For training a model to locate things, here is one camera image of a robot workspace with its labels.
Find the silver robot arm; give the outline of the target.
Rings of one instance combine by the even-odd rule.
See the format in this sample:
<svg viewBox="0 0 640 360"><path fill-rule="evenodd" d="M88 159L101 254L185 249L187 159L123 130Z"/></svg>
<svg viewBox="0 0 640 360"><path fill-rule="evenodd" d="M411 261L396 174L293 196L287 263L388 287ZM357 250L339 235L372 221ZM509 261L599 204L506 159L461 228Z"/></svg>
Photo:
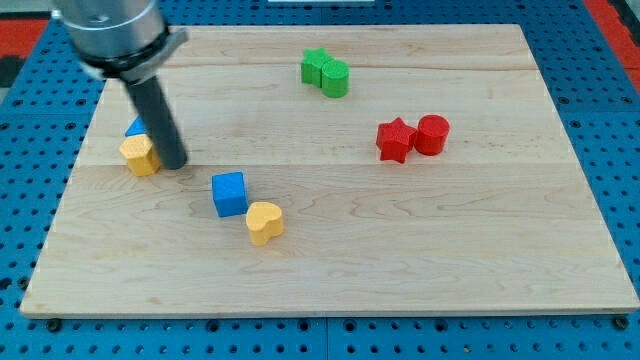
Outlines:
<svg viewBox="0 0 640 360"><path fill-rule="evenodd" d="M82 69L91 77L140 84L154 77L188 41L169 29L156 0L53 0Z"/></svg>

